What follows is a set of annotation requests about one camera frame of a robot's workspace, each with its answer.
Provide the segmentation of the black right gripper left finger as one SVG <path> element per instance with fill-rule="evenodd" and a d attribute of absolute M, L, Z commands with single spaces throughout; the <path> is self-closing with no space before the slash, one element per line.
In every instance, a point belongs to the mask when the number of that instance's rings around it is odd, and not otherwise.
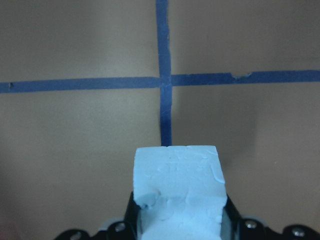
<path fill-rule="evenodd" d="M 124 219 L 115 221 L 106 229 L 99 230 L 94 235 L 89 235 L 85 230 L 69 229 L 60 233 L 57 240 L 137 240 L 137 219 L 140 207 L 134 202 L 131 192 Z"/>

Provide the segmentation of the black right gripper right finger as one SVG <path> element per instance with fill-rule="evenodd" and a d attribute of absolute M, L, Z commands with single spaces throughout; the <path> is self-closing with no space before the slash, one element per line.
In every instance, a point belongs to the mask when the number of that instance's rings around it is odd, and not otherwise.
<path fill-rule="evenodd" d="M 320 233 L 301 224 L 289 225 L 282 232 L 276 232 L 255 218 L 241 216 L 230 197 L 227 197 L 222 212 L 221 239 L 320 240 Z"/>

